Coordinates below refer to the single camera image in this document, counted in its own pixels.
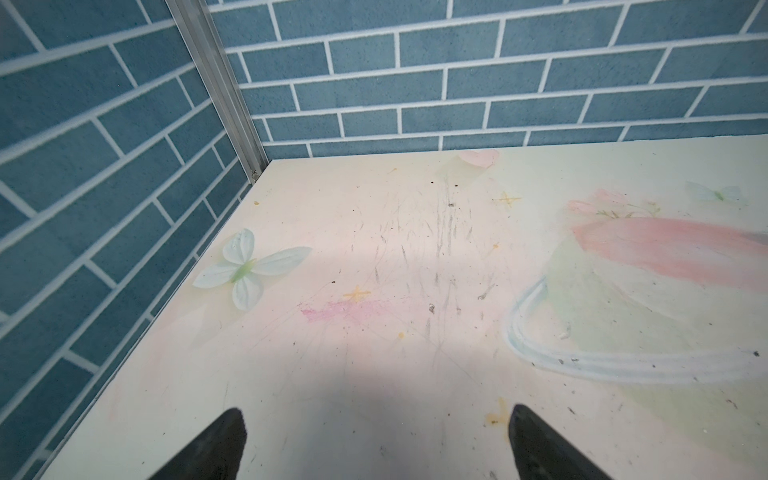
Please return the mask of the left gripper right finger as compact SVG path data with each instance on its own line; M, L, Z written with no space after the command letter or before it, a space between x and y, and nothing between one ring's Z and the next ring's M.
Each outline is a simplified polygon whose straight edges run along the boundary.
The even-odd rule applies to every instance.
M512 409L508 437L522 480L611 479L526 405Z

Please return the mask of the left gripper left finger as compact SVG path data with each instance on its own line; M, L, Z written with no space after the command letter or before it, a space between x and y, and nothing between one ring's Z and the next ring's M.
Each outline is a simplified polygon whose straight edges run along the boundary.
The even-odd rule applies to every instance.
M247 441L242 411L224 411L165 463L151 480L235 480Z

